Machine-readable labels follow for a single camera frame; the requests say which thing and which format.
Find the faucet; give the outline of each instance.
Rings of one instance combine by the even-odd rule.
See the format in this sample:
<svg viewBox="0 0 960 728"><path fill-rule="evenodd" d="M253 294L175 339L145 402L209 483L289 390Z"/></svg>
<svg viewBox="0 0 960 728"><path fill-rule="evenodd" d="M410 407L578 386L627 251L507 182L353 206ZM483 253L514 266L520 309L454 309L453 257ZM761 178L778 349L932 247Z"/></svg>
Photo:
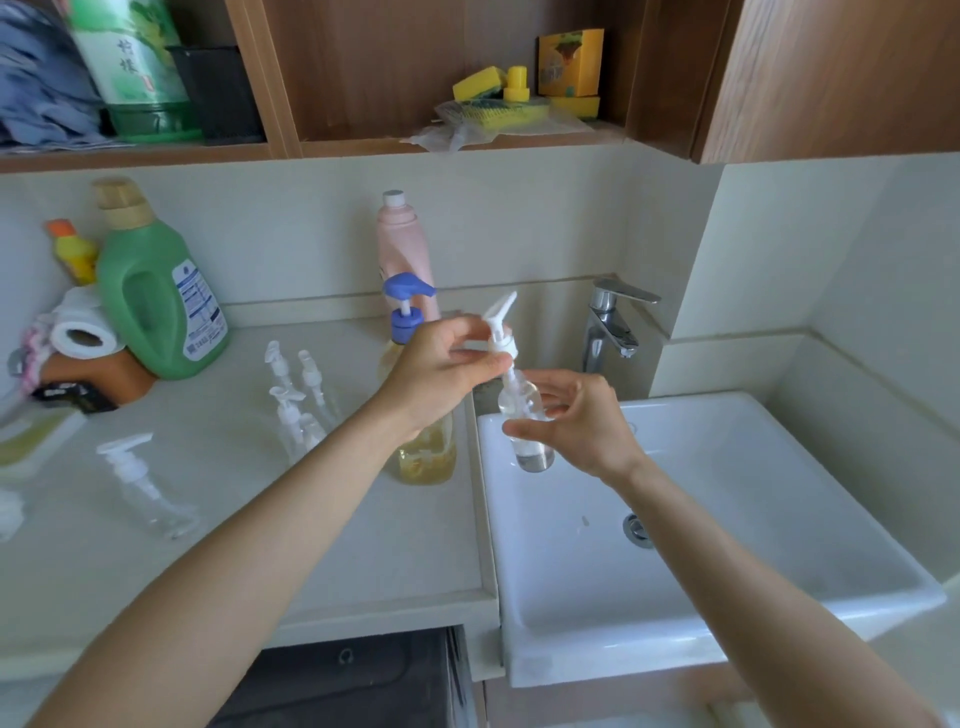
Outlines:
<svg viewBox="0 0 960 728"><path fill-rule="evenodd" d="M625 359L633 356L639 346L636 337L616 310L617 296L644 303L660 301L660 296L656 293L634 288L621 280L596 279L593 282L593 294L587 314L587 333L584 337L584 372L587 374L600 371L605 341L609 340L616 346L620 356Z"/></svg>

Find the plastic bag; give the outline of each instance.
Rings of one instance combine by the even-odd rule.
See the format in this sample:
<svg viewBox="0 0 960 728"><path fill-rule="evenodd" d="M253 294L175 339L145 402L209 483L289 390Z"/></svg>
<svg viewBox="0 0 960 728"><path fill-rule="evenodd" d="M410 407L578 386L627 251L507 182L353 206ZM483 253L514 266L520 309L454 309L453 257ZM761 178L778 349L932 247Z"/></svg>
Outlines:
<svg viewBox="0 0 960 728"><path fill-rule="evenodd" d="M424 128L403 141L418 144L428 152L458 152L469 144L489 144L500 134L592 132L566 109L551 106L542 97L516 104L502 99L446 101L436 108L443 124Z"/></svg>

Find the hand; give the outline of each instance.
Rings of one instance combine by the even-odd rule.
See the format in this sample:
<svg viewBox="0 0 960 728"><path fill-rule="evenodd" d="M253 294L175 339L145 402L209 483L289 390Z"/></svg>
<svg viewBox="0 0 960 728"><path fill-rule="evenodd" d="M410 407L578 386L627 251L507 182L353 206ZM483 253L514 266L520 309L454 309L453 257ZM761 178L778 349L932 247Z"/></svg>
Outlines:
<svg viewBox="0 0 960 728"><path fill-rule="evenodd" d="M602 376L566 369L524 374L540 389L546 415L553 422L508 420L504 434L549 445L571 465L617 491L626 487L631 473L656 467L636 441L616 393Z"/></svg>
<svg viewBox="0 0 960 728"><path fill-rule="evenodd" d="M465 341L487 341L490 327L478 316L434 321L417 328L370 406L397 416L397 444L410 442L460 403L477 384L500 376L507 353L457 349Z"/></svg>

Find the countertop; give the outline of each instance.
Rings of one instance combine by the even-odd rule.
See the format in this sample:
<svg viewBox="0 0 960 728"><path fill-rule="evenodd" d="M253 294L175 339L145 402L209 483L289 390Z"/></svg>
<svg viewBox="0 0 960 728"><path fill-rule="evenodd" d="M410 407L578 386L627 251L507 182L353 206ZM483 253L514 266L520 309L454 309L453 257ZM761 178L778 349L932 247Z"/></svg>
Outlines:
<svg viewBox="0 0 960 728"><path fill-rule="evenodd" d="M27 521L0 545L0 681L66 670L153 578L286 468L276 437L277 339L299 383L307 348L347 411L374 391L382 319L235 329L200 375L161 381L143 400L94 415L33 481L13 485ZM152 431L137 451L204 517L202 533L166 542L120 498L103 442ZM476 422L455 412L458 458L444 485L410 487L385 469L311 574L269 646L463 624L474 679L502 674L499 613Z"/></svg>

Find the blue cloth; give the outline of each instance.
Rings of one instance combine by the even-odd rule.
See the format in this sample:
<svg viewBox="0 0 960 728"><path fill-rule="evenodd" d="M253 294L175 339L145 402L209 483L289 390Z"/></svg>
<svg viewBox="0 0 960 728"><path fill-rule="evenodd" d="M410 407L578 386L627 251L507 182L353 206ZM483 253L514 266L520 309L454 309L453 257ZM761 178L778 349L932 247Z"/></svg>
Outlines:
<svg viewBox="0 0 960 728"><path fill-rule="evenodd" d="M0 0L0 141L56 149L102 143L103 105L60 19Z"/></svg>

